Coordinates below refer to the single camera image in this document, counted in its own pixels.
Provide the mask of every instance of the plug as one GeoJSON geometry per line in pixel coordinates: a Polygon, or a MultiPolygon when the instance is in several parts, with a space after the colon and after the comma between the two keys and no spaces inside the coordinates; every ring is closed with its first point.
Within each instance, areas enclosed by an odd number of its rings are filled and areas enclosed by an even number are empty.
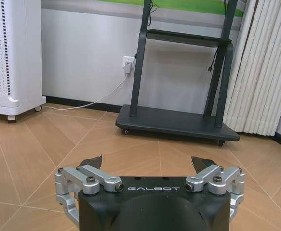
{"type": "Polygon", "coordinates": [[[132,62],[126,61],[124,63],[124,72],[126,74],[129,74],[131,72],[131,69],[132,69],[132,62]]]}

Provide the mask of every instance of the power cord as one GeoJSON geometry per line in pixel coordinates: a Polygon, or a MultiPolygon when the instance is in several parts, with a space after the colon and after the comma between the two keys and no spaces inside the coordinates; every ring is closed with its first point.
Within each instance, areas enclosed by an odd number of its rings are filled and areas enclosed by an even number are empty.
{"type": "Polygon", "coordinates": [[[126,73],[125,78],[116,86],[116,88],[111,93],[103,96],[102,98],[98,99],[97,101],[94,101],[93,103],[89,103],[89,104],[86,104],[84,106],[70,107],[70,108],[56,108],[56,107],[50,107],[50,106],[43,106],[43,108],[50,108],[50,109],[54,109],[54,110],[58,110],[58,111],[67,111],[67,110],[73,110],[73,109],[77,109],[77,108],[84,108],[84,107],[91,106],[91,105],[101,101],[102,99],[110,96],[111,94],[113,94],[126,81],[127,77],[128,77],[128,74],[126,73]]]}
{"type": "Polygon", "coordinates": [[[154,4],[154,3],[153,3],[153,0],[150,0],[149,11],[148,11],[147,16],[146,16],[146,19],[143,21],[143,23],[149,18],[149,22],[148,22],[148,25],[147,25],[147,26],[150,26],[151,23],[152,23],[151,14],[152,14],[153,12],[155,12],[157,9],[158,9],[157,4],[154,4]]]}
{"type": "MultiPolygon", "coordinates": [[[[224,16],[226,17],[226,0],[224,0],[224,16]]],[[[216,59],[216,55],[217,55],[217,50],[216,50],[216,52],[215,52],[215,55],[214,55],[214,57],[213,57],[213,60],[212,60],[212,62],[211,62],[211,65],[210,65],[210,67],[208,68],[208,71],[209,72],[211,72],[212,71],[212,67],[213,67],[213,64],[214,64],[214,61],[215,61],[215,59],[216,59]]]]}

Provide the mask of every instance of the stand base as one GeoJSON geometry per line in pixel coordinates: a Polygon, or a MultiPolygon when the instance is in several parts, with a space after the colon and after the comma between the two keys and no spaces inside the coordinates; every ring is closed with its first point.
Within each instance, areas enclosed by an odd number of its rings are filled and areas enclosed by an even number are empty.
{"type": "Polygon", "coordinates": [[[191,137],[238,141],[240,136],[225,124],[214,127],[215,116],[138,107],[137,117],[130,117],[130,105],[121,108],[116,125],[119,128],[153,131],[191,137]]]}

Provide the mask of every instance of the black cable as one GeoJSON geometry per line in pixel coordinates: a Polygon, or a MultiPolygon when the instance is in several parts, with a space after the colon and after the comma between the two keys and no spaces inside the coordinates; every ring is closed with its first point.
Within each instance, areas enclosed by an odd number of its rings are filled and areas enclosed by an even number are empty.
{"type": "Polygon", "coordinates": [[[150,26],[151,23],[152,23],[151,14],[152,14],[153,12],[155,12],[157,9],[158,9],[157,4],[154,4],[153,1],[151,0],[151,2],[150,2],[150,10],[149,10],[149,21],[150,21],[150,22],[148,23],[148,26],[150,26]]]}
{"type": "MultiPolygon", "coordinates": [[[[227,12],[227,10],[226,10],[226,0],[224,0],[224,16],[225,16],[225,17],[226,17],[226,12],[227,12]]],[[[212,63],[211,63],[211,65],[210,65],[210,67],[208,68],[208,71],[209,71],[209,72],[212,71],[212,67],[213,67],[214,61],[215,61],[215,59],[216,59],[216,55],[217,55],[217,50],[216,50],[215,55],[214,55],[214,57],[213,57],[212,63]]]]}
{"type": "Polygon", "coordinates": [[[148,13],[147,13],[146,18],[144,19],[144,21],[143,21],[142,23],[144,23],[144,22],[149,18],[149,20],[148,20],[149,22],[148,22],[148,25],[147,25],[147,26],[150,26],[151,23],[152,23],[151,14],[152,14],[153,12],[155,12],[157,9],[158,9],[157,4],[154,4],[154,3],[153,3],[153,0],[150,0],[150,3],[149,3],[149,11],[148,11],[148,13]]]}

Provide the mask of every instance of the white cable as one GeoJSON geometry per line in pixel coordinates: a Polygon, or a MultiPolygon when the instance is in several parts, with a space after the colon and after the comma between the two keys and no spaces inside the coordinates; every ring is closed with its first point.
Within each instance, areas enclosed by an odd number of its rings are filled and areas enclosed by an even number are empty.
{"type": "Polygon", "coordinates": [[[93,104],[95,104],[95,103],[101,101],[102,99],[108,97],[108,96],[111,95],[112,93],[114,93],[114,92],[125,82],[125,80],[127,79],[127,76],[128,76],[128,74],[125,74],[124,80],[122,80],[122,81],[118,84],[118,86],[117,86],[111,93],[109,93],[108,95],[103,96],[102,98],[98,99],[97,101],[94,101],[93,103],[89,103],[89,104],[84,105],[84,106],[69,107],[69,108],[63,108],[63,109],[56,108],[56,107],[49,107],[49,106],[44,106],[43,108],[50,108],[50,109],[54,109],[54,110],[58,110],[58,111],[67,111],[67,110],[72,110],[72,109],[84,108],[84,107],[91,106],[91,105],[93,105],[93,104]]]}

